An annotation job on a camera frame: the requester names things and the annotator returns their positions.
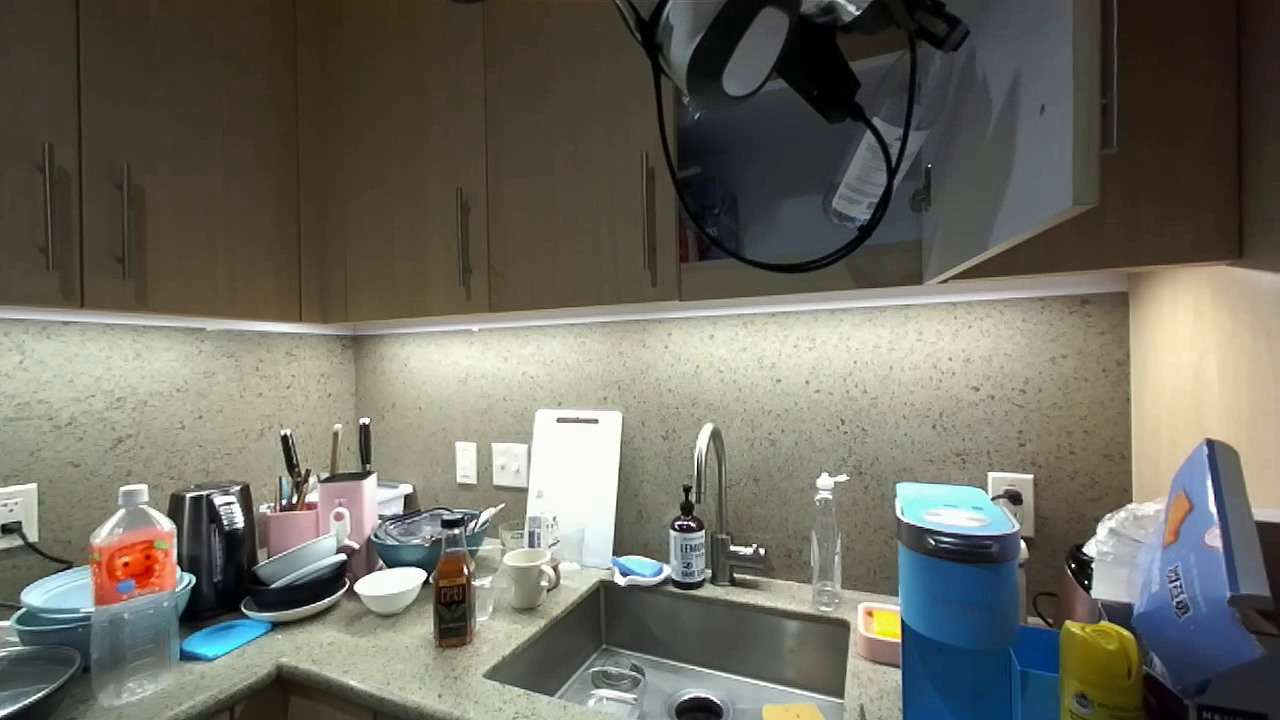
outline kitchen counter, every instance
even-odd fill
[[[219,715],[242,700],[286,682],[339,700],[374,715],[468,715],[468,720],[577,720],[593,715],[581,703],[561,703],[512,682],[486,680],[486,670],[522,649],[555,610],[581,598],[601,570],[566,576],[536,610],[497,610],[480,625],[468,649],[436,649],[429,593],[400,615],[374,615],[357,596],[344,596],[333,610],[282,625],[264,640],[218,659],[182,662],[177,680],[147,700],[104,709],[92,700],[87,676],[77,680],[53,715]],[[770,605],[810,610],[810,583],[770,579],[766,588],[701,588],[698,596],[719,596],[742,605]],[[849,656],[846,715],[896,720],[902,715],[902,670]]]

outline faucet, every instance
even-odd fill
[[[713,583],[759,583],[771,576],[766,542],[737,542],[724,523],[724,435],[718,423],[706,423],[692,440],[692,499],[706,499],[706,481],[718,483],[718,523],[713,523]]]

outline dish soap bottle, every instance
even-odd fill
[[[670,523],[670,562],[675,588],[706,588],[710,523],[692,511],[692,483],[684,483],[680,514]]]
[[[87,676],[102,703],[154,695],[177,670],[177,527],[126,483],[119,509],[87,537],[92,640]]]
[[[476,631],[476,588],[474,588],[476,566],[465,541],[468,520],[450,511],[441,527],[444,527],[444,552],[432,570],[436,644],[465,649],[474,644],[474,631]]]
[[[817,477],[813,490],[813,542],[810,542],[810,562],[813,562],[813,609],[817,610],[842,610],[842,514],[836,514],[836,483],[849,477]]]

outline wall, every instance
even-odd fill
[[[129,481],[160,502],[198,481],[255,481],[273,499],[282,423],[330,449],[357,418],[351,367],[351,339],[0,322],[0,483],[39,483],[39,542],[77,561]],[[0,598],[39,570],[0,552]]]
[[[886,311],[605,322],[357,343],[357,395],[379,470],[426,502],[493,502],[490,444],[530,440],[536,409],[626,409],[616,552],[666,555],[666,523],[706,418],[730,444],[730,527],[810,579],[813,477],[842,489],[849,583],[891,593],[891,483],[1041,477],[1033,588],[1128,502],[1128,298],[1019,298]],[[451,483],[480,440],[480,489]]]
[[[1133,494],[1170,490],[1204,435],[1239,451],[1248,499],[1280,511],[1280,277],[1149,270],[1133,286]]]

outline white cutting board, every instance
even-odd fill
[[[611,566],[626,413],[540,409],[533,417],[530,514],[581,527],[585,562]]]

